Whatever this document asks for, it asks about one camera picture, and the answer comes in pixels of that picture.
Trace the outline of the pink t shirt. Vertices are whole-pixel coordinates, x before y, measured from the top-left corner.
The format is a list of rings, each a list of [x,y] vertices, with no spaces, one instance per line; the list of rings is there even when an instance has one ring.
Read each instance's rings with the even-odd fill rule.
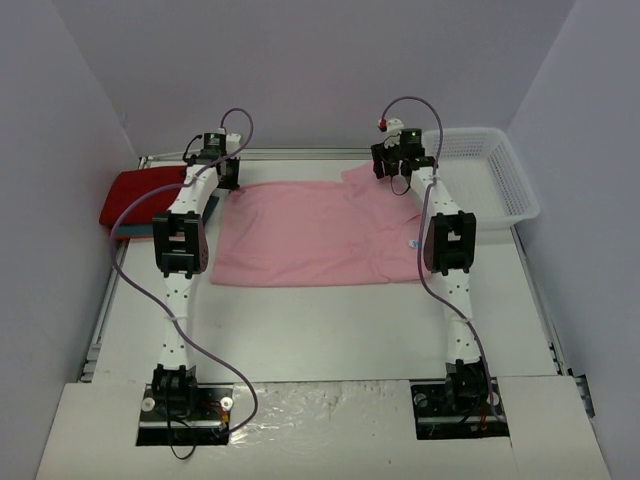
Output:
[[[338,181],[274,181],[231,193],[210,281],[233,287],[412,282],[420,208],[405,180],[367,166]]]

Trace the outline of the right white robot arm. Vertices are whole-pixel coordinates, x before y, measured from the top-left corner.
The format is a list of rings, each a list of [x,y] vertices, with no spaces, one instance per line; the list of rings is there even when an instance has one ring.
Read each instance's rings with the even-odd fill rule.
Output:
[[[378,179],[402,176],[423,202],[419,227],[419,272],[427,292],[444,310],[447,324],[446,406],[465,413],[486,390],[480,350],[472,332],[470,269],[474,262],[476,217],[453,200],[437,173],[437,162],[422,144],[422,131],[397,119],[384,121],[384,139],[371,147]]]

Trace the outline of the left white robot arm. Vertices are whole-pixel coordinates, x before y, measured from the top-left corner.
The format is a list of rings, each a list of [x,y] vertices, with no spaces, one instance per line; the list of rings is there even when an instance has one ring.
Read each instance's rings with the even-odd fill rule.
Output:
[[[164,305],[170,310],[152,390],[156,396],[167,393],[165,406],[179,418],[195,415],[201,406],[202,395],[193,387],[193,349],[185,338],[191,334],[195,293],[209,261],[203,216],[219,185],[217,168],[210,164],[241,143],[240,135],[229,134],[223,127],[202,138],[201,152],[186,161],[185,185],[152,221],[155,261],[163,277]]]

